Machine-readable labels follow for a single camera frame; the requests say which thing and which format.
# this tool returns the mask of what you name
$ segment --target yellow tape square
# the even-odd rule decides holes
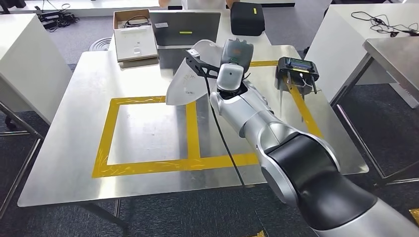
[[[229,156],[202,158],[199,148],[198,121],[196,102],[186,105],[186,140],[188,157],[162,161],[135,162],[123,164],[108,164],[109,152],[121,105],[164,103],[165,96],[113,98],[109,104],[108,114],[103,127],[102,137],[97,150],[92,178],[147,174],[170,171],[192,171],[214,168],[232,167]],[[255,154],[233,155],[237,166],[258,164]]]

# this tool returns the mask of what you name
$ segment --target small display screen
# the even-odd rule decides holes
[[[311,68],[311,63],[309,61],[298,60],[294,58],[290,58],[291,66],[293,67],[303,67],[303,68]]]

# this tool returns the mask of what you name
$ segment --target white shirt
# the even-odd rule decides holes
[[[182,7],[185,10],[225,9],[225,0],[182,0]]]

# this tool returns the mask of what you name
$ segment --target laptop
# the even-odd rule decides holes
[[[157,45],[194,45],[217,40],[219,12],[150,12]]]

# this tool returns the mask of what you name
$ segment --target silver robot arm segment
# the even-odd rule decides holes
[[[419,236],[416,225],[340,174],[327,142],[275,117],[239,65],[222,64],[216,84],[215,111],[247,139],[269,186],[318,236]]]

